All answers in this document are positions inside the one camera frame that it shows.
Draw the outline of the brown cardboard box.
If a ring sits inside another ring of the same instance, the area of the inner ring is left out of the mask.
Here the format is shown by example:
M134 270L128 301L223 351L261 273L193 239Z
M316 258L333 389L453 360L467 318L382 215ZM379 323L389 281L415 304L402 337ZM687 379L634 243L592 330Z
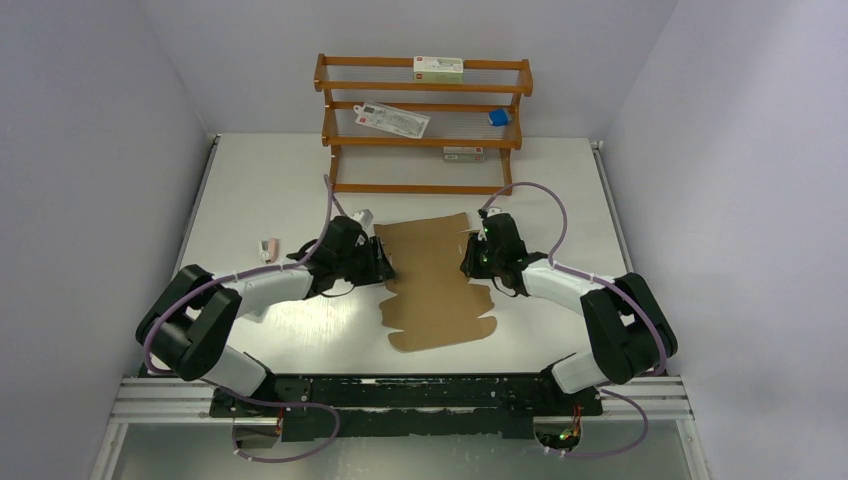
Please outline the brown cardboard box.
M395 271L393 296L379 304L388 340L411 353L482 340L497 320L490 288L461 272L470 225L465 213L378 224L376 236Z

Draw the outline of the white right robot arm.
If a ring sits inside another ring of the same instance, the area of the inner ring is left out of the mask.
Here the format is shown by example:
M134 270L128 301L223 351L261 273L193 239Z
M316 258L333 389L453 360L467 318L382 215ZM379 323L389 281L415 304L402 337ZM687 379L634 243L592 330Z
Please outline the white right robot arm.
M460 266L465 276L553 302L584 320L588 347L544 371L551 380L541 385L539 398L548 412L565 413L587 388L657 373L677 353L677 338L641 275L595 276L551 262L527 250L511 215L496 209L479 215L482 227L469 234Z

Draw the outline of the orange wooden shelf rack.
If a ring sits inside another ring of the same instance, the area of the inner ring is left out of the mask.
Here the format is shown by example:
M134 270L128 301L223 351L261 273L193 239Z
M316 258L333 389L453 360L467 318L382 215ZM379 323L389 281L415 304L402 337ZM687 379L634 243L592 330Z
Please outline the orange wooden shelf rack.
M423 66L442 63L442 70ZM451 60L319 54L314 89L323 96L321 142L330 151L329 180L340 193L489 195L508 190L512 155L521 149L521 102L532 95L529 60ZM343 150L447 149L481 161L494 151L499 186L349 183Z

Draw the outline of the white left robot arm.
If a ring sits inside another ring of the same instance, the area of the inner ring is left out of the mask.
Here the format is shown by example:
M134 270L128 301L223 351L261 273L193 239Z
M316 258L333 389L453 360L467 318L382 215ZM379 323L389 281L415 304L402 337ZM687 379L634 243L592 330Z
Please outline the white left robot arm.
M216 277L192 264L178 271L137 327L147 354L185 381L206 380L231 392L249 414L261 416L279 398L277 377L250 355L231 348L235 321L282 302L325 296L344 281L354 287L394 278L368 210L340 215L324 236L289 254L290 264L268 264Z

